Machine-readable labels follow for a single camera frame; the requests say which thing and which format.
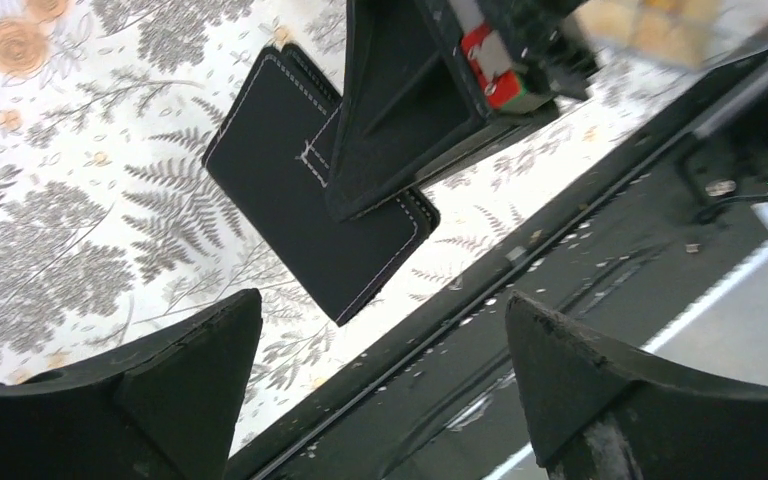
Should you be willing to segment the black leather card holder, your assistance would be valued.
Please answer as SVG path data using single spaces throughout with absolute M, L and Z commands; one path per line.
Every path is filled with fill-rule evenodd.
M 295 43 L 263 48 L 202 164 L 314 302 L 344 325 L 439 226 L 408 189 L 357 220 L 328 213 L 342 98 Z

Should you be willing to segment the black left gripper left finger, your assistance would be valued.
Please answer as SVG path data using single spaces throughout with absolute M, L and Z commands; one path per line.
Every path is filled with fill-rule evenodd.
M 0 479 L 219 479 L 262 328 L 255 289 L 0 383 Z

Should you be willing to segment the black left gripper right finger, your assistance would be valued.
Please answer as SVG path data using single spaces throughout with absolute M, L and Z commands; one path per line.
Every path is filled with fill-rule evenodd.
M 553 479 L 768 479 L 768 386 L 649 354 L 521 294 L 505 325 Z

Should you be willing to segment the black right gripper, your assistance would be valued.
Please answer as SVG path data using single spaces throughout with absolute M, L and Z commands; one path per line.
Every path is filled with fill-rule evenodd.
M 349 1 L 326 205 L 338 221 L 433 183 L 588 99 L 577 1 Z

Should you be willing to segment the floral tablecloth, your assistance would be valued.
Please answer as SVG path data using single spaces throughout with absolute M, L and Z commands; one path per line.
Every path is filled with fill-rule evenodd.
M 608 49 L 590 100 L 433 184 L 441 226 L 333 325 L 200 168 L 265 45 L 340 84 L 341 1 L 0 1 L 0 382 L 264 298 L 242 447 L 680 95 L 691 74 Z

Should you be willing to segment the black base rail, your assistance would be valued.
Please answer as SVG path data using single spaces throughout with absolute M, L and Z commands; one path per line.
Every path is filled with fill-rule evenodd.
M 768 49 L 718 67 L 235 454 L 230 479 L 553 479 L 508 345 L 521 293 L 768 386 Z

